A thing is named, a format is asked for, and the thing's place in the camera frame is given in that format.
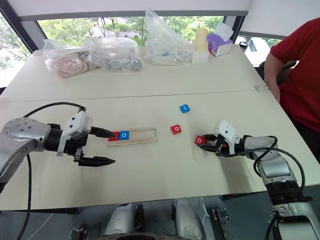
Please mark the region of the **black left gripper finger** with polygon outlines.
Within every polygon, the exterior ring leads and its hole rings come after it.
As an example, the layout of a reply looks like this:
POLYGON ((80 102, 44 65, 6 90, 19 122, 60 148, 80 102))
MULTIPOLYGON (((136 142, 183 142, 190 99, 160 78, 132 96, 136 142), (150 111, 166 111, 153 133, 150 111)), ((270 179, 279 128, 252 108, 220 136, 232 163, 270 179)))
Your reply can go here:
POLYGON ((111 165, 116 161, 107 157, 94 156, 94 157, 81 157, 77 161, 78 166, 82 167, 101 167, 106 165, 111 165))
POLYGON ((96 136, 97 138, 115 138, 117 135, 112 131, 109 131, 104 128, 92 126, 90 129, 90 134, 96 136))

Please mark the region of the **black metal bracket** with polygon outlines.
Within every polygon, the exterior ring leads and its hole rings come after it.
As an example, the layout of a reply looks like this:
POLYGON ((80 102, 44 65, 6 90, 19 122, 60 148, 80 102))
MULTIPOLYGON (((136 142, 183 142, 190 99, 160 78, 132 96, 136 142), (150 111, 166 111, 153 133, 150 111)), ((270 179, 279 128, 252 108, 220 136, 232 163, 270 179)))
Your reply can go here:
POLYGON ((212 209, 212 228, 215 240, 234 240, 230 218, 231 215, 225 208, 212 209))

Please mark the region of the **person in red shirt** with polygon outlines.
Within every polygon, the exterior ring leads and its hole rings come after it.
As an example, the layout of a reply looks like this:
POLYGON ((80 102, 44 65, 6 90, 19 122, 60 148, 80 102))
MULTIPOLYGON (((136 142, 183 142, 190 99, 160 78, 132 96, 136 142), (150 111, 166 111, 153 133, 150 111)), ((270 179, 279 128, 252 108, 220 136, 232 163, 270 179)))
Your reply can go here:
POLYGON ((320 17, 307 21, 270 49, 283 65, 297 61, 278 85, 279 104, 320 163, 320 17))

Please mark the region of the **plastic bag with grey items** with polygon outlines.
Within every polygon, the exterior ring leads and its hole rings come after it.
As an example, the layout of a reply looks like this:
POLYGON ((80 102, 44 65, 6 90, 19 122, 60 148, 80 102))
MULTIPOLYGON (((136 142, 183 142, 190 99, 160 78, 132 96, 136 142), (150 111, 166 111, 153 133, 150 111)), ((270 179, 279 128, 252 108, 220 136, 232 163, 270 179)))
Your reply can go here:
POLYGON ((88 49, 88 60, 112 71, 139 72, 143 65, 136 41, 126 37, 87 37, 83 46, 88 49))

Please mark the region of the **purple tissue box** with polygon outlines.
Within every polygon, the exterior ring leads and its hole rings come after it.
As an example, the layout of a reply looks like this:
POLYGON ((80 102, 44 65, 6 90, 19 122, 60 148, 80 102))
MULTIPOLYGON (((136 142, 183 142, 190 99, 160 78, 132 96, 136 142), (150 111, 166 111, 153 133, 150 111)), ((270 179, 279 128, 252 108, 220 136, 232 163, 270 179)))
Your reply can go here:
POLYGON ((213 33, 207 35, 208 51, 214 57, 226 55, 230 52, 234 31, 225 23, 219 22, 213 33))

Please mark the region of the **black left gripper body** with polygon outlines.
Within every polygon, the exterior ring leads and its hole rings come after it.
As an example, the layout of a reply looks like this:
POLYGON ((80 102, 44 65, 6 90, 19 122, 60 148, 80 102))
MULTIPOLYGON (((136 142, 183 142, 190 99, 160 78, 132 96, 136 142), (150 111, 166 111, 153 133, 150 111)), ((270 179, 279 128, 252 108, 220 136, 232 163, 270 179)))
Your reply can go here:
POLYGON ((91 128, 90 132, 81 133, 79 136, 72 138, 70 130, 64 129, 62 132, 65 136, 70 137, 66 140, 63 152, 69 156, 73 156, 73 161, 76 163, 95 163, 95 160, 90 157, 84 157, 83 148, 87 144, 88 135, 95 135, 96 130, 91 128))

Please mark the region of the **wooden letter tray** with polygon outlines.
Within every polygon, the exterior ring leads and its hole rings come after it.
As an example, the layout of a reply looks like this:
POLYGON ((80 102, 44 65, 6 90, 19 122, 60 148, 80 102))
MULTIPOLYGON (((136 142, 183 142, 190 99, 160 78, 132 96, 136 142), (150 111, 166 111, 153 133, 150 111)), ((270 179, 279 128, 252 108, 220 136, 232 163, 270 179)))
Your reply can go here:
POLYGON ((130 139, 128 140, 117 140, 106 142, 107 147, 119 147, 126 145, 137 145, 137 144, 150 144, 158 141, 157 131, 155 127, 140 127, 140 128, 129 128, 119 129, 120 131, 130 131, 130 139))

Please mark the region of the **black office chair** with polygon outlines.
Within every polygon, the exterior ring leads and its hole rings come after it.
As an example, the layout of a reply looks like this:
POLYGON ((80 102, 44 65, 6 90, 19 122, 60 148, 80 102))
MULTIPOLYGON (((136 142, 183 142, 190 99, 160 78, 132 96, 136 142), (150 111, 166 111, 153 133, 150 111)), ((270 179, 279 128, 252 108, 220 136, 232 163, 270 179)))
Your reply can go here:
MULTIPOLYGON (((287 81, 289 73, 293 70, 293 68, 297 65, 296 60, 288 61, 277 75, 277 85, 280 86, 281 84, 287 81)), ((265 62, 262 62, 258 67, 255 67, 255 70, 259 74, 259 76, 264 80, 264 68, 265 62)))

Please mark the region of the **clear plastic bag with tubing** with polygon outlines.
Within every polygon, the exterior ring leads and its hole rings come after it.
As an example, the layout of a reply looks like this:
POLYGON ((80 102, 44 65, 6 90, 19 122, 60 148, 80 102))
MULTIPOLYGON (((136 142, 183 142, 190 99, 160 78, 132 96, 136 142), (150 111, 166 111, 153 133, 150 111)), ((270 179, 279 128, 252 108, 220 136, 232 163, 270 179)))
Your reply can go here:
POLYGON ((180 66, 191 60, 192 45, 150 8, 145 10, 145 23, 146 61, 153 65, 180 66))

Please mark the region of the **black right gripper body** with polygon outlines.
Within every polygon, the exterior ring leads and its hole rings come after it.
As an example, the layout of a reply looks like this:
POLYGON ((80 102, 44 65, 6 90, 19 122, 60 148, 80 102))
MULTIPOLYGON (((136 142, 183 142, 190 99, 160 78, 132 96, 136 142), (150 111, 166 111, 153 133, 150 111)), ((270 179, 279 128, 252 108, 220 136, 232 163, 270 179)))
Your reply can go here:
POLYGON ((226 139, 221 134, 218 134, 216 137, 215 148, 216 148, 215 155, 217 157, 229 156, 229 145, 226 142, 226 139))

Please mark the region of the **translucent plastic bottle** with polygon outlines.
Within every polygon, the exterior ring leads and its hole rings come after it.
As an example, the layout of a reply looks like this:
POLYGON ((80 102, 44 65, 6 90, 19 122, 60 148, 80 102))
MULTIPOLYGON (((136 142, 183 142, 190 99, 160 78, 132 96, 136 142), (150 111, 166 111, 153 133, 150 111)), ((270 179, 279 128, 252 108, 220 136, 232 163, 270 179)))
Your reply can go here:
POLYGON ((195 39, 192 41, 192 64, 207 64, 209 59, 209 49, 207 42, 208 31, 204 28, 196 30, 195 39))

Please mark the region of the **silver rounded robot leg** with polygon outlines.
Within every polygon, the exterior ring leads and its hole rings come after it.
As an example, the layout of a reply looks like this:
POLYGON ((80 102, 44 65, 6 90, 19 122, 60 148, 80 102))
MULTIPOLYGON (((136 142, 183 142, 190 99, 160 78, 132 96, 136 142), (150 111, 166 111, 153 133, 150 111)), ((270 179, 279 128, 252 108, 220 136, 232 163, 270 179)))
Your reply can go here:
POLYGON ((141 203, 124 203, 112 213, 103 235, 127 234, 143 230, 144 209, 141 203))
POLYGON ((172 220, 175 234, 189 240, 206 240, 206 233, 199 215, 193 209, 190 200, 176 199, 172 203, 172 220))

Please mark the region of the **plastic bag with pink items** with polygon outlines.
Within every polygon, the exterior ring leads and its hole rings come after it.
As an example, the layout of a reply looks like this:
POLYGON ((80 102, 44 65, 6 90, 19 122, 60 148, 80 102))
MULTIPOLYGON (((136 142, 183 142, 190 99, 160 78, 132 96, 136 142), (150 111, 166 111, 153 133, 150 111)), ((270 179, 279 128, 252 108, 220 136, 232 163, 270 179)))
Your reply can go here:
POLYGON ((48 71, 61 79, 99 68, 98 65, 90 62, 89 49, 83 46, 67 45, 53 39, 45 39, 42 52, 48 71))

